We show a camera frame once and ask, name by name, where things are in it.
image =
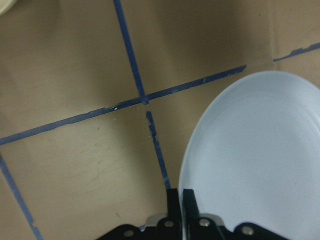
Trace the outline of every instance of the painter's tape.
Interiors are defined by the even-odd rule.
[[[140,77],[138,64],[137,64],[135,53],[134,53],[134,49],[132,47],[132,43],[131,43],[131,40],[130,40],[129,31],[128,31],[128,27],[127,27],[124,11],[123,11],[122,6],[121,6],[121,2],[120,2],[120,0],[113,0],[113,3],[114,3],[116,15],[118,17],[118,21],[119,21],[119,24],[120,24],[122,37],[123,37],[123,41],[124,41],[124,44],[125,44],[126,52],[128,54],[128,58],[129,58],[129,61],[130,61],[130,66],[131,66],[131,70],[132,70],[132,73],[133,73],[133,77],[134,77],[136,88],[137,88],[137,90],[139,92],[139,96],[140,96],[141,102],[144,103],[144,104],[148,104],[148,99],[146,98],[144,86],[142,84],[142,80],[141,80],[141,77]]]
[[[144,231],[146,229],[146,225],[141,225],[138,227],[141,231]]]
[[[28,224],[29,224],[29,226],[30,226],[35,238],[37,240],[44,240],[44,238],[42,237],[39,229],[36,226],[34,226],[34,219],[33,219],[32,215],[31,215],[31,213],[30,213],[30,211],[29,211],[29,209],[28,209],[28,207],[27,207],[27,205],[26,205],[26,203],[25,203],[25,201],[24,201],[24,199],[23,199],[23,197],[22,197],[22,195],[21,195],[21,193],[20,193],[20,191],[19,191],[19,189],[18,189],[13,177],[12,177],[12,175],[10,174],[9,169],[8,169],[5,161],[1,157],[1,155],[0,155],[0,169],[2,170],[2,173],[3,173],[7,183],[9,185],[9,187],[10,187],[10,189],[11,189],[11,191],[12,191],[12,193],[13,193],[16,201],[17,201],[17,203],[19,204],[19,206],[20,206],[20,208],[21,208],[21,210],[22,210],[22,212],[24,214],[24,217],[27,220],[27,222],[28,222]]]
[[[113,112],[116,110],[120,110],[120,109],[124,109],[124,108],[130,107],[130,106],[133,106],[133,105],[136,105],[139,103],[141,103],[141,100],[136,98],[136,99],[120,102],[117,105],[111,106],[108,108],[103,107],[103,108],[93,110],[93,111],[90,111],[87,113],[83,113],[83,114],[72,116],[72,117],[69,117],[69,118],[66,118],[63,120],[55,121],[55,122],[52,122],[52,123],[49,123],[46,125],[38,126],[33,129],[29,129],[29,130],[26,130],[23,132],[19,132],[19,133],[10,135],[10,136],[0,138],[0,145],[8,144],[8,143],[20,140],[20,139],[31,137],[36,134],[44,133],[44,132],[56,129],[56,128],[61,127],[66,124],[74,124],[74,123],[77,123],[77,122],[80,122],[80,121],[83,121],[86,119],[91,119],[91,118],[97,117],[99,115],[107,114],[107,113],[110,113],[110,112]]]
[[[163,178],[163,182],[164,182],[165,188],[166,189],[170,189],[171,186],[170,186],[170,181],[169,181],[169,177],[168,177],[168,173],[167,173],[167,169],[166,169],[166,164],[165,164],[165,161],[164,161],[164,157],[162,155],[162,151],[161,151],[161,148],[160,148],[160,143],[159,143],[159,141],[157,139],[156,126],[155,126],[154,119],[152,117],[151,111],[147,111],[146,112],[146,118],[149,121],[149,129],[150,129],[150,133],[151,133],[151,136],[152,136],[152,141],[153,141],[155,153],[156,153],[156,156],[158,158],[158,163],[159,163],[159,166],[160,166],[160,170],[161,170],[161,174],[162,174],[162,178]]]
[[[246,69],[246,67],[247,67],[247,65],[238,66],[238,67],[229,69],[227,71],[219,72],[214,75],[200,78],[198,80],[186,82],[186,83],[183,83],[178,86],[173,86],[173,87],[170,87],[170,88],[167,88],[164,90],[156,91],[154,93],[149,94],[148,99],[149,100],[157,99],[157,98],[160,98],[160,97],[163,97],[166,95],[174,94],[174,93],[186,90],[186,89],[190,89],[190,88],[194,88],[194,87],[197,87],[197,86],[200,86],[203,84],[207,84],[207,83],[213,82],[218,79],[223,79],[223,78],[231,76],[231,75],[239,74],[239,73],[242,73]]]
[[[296,50],[293,50],[292,52],[290,52],[289,55],[283,56],[283,57],[280,57],[280,58],[276,58],[273,61],[274,62],[278,62],[278,61],[281,61],[283,59],[292,58],[294,56],[297,56],[297,55],[300,55],[300,54],[304,54],[304,53],[307,53],[307,52],[310,52],[310,51],[313,51],[313,50],[317,50],[317,49],[320,49],[320,42],[312,44],[312,45],[310,45],[309,47],[306,47],[306,48],[298,48]]]

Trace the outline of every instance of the blue tape line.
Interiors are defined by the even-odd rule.
[[[131,44],[129,31],[128,31],[128,27],[127,27],[127,24],[126,24],[124,11],[123,11],[122,6],[121,6],[121,2],[120,2],[120,0],[113,0],[113,4],[114,4],[116,15],[118,17],[118,21],[119,21],[119,24],[120,24],[122,37],[123,37],[125,48],[126,48],[126,52],[128,54],[128,58],[129,58],[129,61],[130,61],[131,70],[132,70],[132,73],[133,73],[133,77],[134,77],[136,88],[137,88],[137,90],[139,92],[139,96],[140,96],[141,102],[144,103],[144,104],[148,104],[148,99],[146,98],[144,86],[142,84],[142,80],[141,80],[141,77],[140,77],[138,64],[137,64],[137,61],[136,61],[134,49],[133,49],[132,44]]]
[[[227,71],[223,71],[223,72],[211,75],[211,76],[206,76],[206,77],[200,78],[198,80],[186,82],[186,83],[183,83],[178,86],[173,86],[173,87],[170,87],[170,88],[167,88],[164,90],[156,91],[154,93],[149,94],[148,99],[149,100],[157,99],[157,98],[160,98],[160,97],[163,97],[166,95],[174,94],[176,92],[180,92],[180,91],[183,91],[186,89],[190,89],[190,88],[197,87],[197,86],[200,86],[200,85],[203,85],[206,83],[210,83],[212,81],[222,79],[222,78],[234,75],[234,74],[239,74],[239,73],[243,72],[246,69],[246,67],[247,67],[247,65],[238,66],[236,68],[232,68]]]
[[[155,153],[156,153],[156,156],[158,158],[158,163],[159,163],[159,166],[160,166],[160,169],[161,169],[161,173],[162,173],[162,177],[163,177],[163,182],[164,182],[165,188],[166,189],[170,189],[171,186],[170,186],[170,181],[169,181],[169,177],[168,177],[168,173],[167,173],[167,169],[166,169],[166,164],[165,164],[162,152],[161,152],[160,143],[159,143],[159,141],[157,139],[157,132],[156,132],[154,119],[153,119],[152,113],[150,111],[146,112],[146,118],[149,121],[149,129],[150,129],[150,133],[151,133],[151,136],[152,136],[152,141],[153,141]]]
[[[200,86],[200,85],[203,85],[206,83],[210,83],[214,80],[222,79],[222,78],[234,75],[234,74],[241,73],[246,69],[246,67],[247,67],[247,65],[239,66],[239,67],[229,69],[227,71],[223,71],[223,72],[211,75],[211,76],[200,78],[198,80],[190,81],[190,82],[178,85],[178,86],[174,86],[174,87],[170,87],[170,88],[167,88],[164,90],[160,90],[160,91],[157,91],[157,92],[154,92],[154,93],[147,95],[145,98],[147,100],[153,100],[153,99],[157,99],[157,98],[160,98],[160,97],[163,97],[166,95],[174,94],[174,93],[177,93],[177,92],[189,89],[189,88],[193,88],[193,87]],[[69,118],[66,118],[63,120],[55,121],[55,122],[52,122],[52,123],[49,123],[49,124],[46,124],[43,126],[38,126],[33,129],[29,129],[29,130],[26,130],[23,132],[19,132],[19,133],[10,135],[10,136],[0,138],[0,146],[17,141],[17,140],[20,140],[20,139],[28,138],[33,135],[44,133],[44,132],[56,129],[56,128],[61,127],[66,124],[74,124],[74,123],[77,123],[77,122],[80,122],[80,121],[83,121],[86,119],[94,118],[99,115],[113,112],[115,110],[120,110],[120,109],[124,109],[124,108],[130,107],[130,106],[133,106],[133,105],[137,105],[141,102],[142,102],[141,98],[135,98],[135,99],[120,102],[117,105],[114,105],[114,106],[111,106],[108,108],[104,107],[104,108],[96,109],[96,110],[93,110],[93,111],[90,111],[87,113],[83,113],[83,114],[72,116],[72,117],[69,117]]]
[[[146,229],[146,225],[141,225],[138,227],[141,231]]]
[[[283,59],[288,59],[288,58],[291,58],[291,57],[294,57],[294,56],[297,56],[297,55],[300,55],[300,54],[304,54],[304,53],[307,53],[307,52],[310,52],[310,51],[313,51],[313,50],[317,50],[317,49],[320,49],[320,42],[312,44],[307,48],[298,48],[296,50],[293,50],[292,52],[290,52],[289,55],[283,56],[283,57],[280,57],[280,58],[276,58],[273,61],[274,62],[278,62],[278,61],[281,61]]]
[[[141,100],[136,98],[136,99],[120,102],[119,104],[117,104],[115,106],[108,107],[108,108],[106,108],[106,107],[100,108],[100,109],[93,110],[93,111],[90,111],[87,113],[83,113],[83,114],[80,114],[77,116],[72,116],[72,117],[69,117],[69,118],[66,118],[63,120],[55,121],[55,122],[52,122],[52,123],[49,123],[49,124],[46,124],[43,126],[38,126],[36,128],[30,129],[30,130],[26,130],[23,132],[19,132],[19,133],[10,135],[10,136],[0,138],[0,146],[17,141],[17,140],[20,140],[20,139],[31,137],[36,134],[47,132],[47,131],[56,129],[56,128],[61,127],[66,124],[74,124],[74,123],[77,123],[77,122],[80,122],[80,121],[83,121],[86,119],[91,119],[93,117],[97,117],[102,114],[107,114],[107,113],[110,113],[110,112],[113,112],[116,110],[124,109],[124,108],[130,107],[130,106],[133,106],[133,105],[136,105],[139,103],[141,103]]]
[[[1,157],[1,155],[0,155],[0,168],[2,170],[2,173],[6,179],[16,201],[18,202],[30,228],[32,229],[35,238],[37,240],[43,240],[44,238],[42,237],[39,229],[36,226],[34,226],[34,219],[31,215],[21,193],[19,192],[19,189],[18,189],[17,185],[15,184],[15,181],[14,181],[13,177],[11,176],[9,169],[7,168],[7,165],[6,165],[5,161],[3,160],[3,158]]]

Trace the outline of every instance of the white plate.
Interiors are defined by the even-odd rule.
[[[17,0],[0,0],[0,15],[8,11]]]
[[[185,152],[179,192],[229,230],[253,222],[320,239],[320,91],[281,71],[242,78],[207,108]]]

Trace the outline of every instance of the white object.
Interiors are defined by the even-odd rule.
[[[320,90],[281,71],[229,86],[192,134],[183,189],[231,231],[253,222],[291,240],[319,240]]]
[[[0,0],[0,15],[8,11],[17,0]]]

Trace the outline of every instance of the cardboard surface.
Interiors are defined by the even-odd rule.
[[[44,239],[95,239],[166,211],[144,109],[129,107],[0,146]]]
[[[138,96],[112,1],[21,0],[0,36],[1,137]]]
[[[0,174],[0,193],[0,239],[35,240],[2,174]]]
[[[320,87],[320,47],[274,61],[320,46],[315,0],[121,3],[147,94],[245,68],[174,88],[148,105],[0,141],[0,154],[45,240],[95,239],[166,211],[146,111],[152,112],[171,187],[177,187],[199,118],[230,84],[282,70]],[[0,16],[0,139],[137,97],[112,1],[19,0]],[[36,239],[0,175],[0,239]]]
[[[123,9],[147,93],[271,58],[265,0],[124,0]]]

